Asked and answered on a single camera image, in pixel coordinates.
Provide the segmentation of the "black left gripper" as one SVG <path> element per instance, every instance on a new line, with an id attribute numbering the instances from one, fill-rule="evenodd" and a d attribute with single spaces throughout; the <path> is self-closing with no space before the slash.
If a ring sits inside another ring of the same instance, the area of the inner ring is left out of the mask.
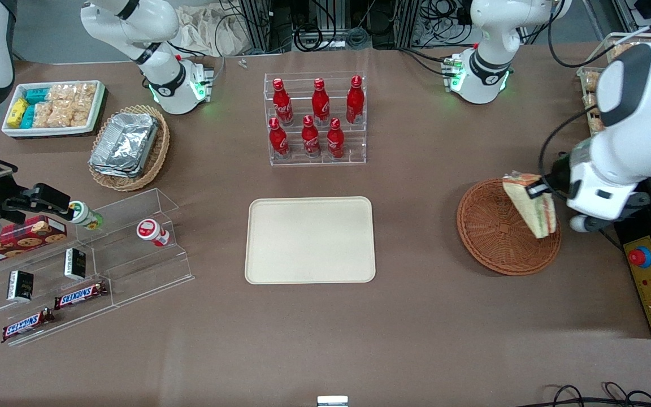
<path id="1" fill-rule="evenodd" d="M 538 198 L 555 189 L 567 197 L 579 197 L 587 190 L 588 170 L 589 141 L 582 141 L 569 152 L 559 154 L 551 167 L 550 184 L 546 180 L 536 180 L 528 185 L 528 196 Z"/>

